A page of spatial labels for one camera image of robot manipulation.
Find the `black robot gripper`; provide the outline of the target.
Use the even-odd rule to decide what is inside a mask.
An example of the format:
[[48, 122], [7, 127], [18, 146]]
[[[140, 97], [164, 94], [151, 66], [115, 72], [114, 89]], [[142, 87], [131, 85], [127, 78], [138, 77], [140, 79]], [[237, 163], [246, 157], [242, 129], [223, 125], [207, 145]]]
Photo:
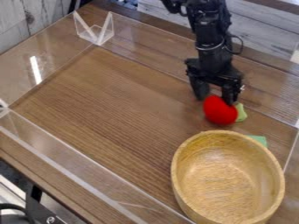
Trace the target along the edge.
[[184, 61], [193, 92], [203, 101], [211, 92], [210, 84], [222, 87], [222, 99], [231, 106], [245, 90], [243, 74], [233, 66], [233, 57], [238, 53], [231, 42], [197, 44], [199, 57]]

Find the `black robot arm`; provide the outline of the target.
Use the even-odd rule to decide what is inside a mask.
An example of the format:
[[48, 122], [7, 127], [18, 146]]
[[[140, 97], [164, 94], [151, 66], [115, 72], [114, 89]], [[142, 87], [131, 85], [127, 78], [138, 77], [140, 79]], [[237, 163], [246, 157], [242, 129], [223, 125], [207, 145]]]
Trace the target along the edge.
[[211, 91], [210, 84], [221, 87], [221, 98], [234, 105], [242, 92], [243, 74], [233, 65], [233, 57], [242, 53], [243, 46], [234, 50], [233, 39], [242, 38], [230, 32], [231, 14], [226, 0], [162, 0], [172, 14], [189, 18], [195, 34], [195, 49], [199, 56], [184, 61], [186, 74], [193, 92], [203, 101]]

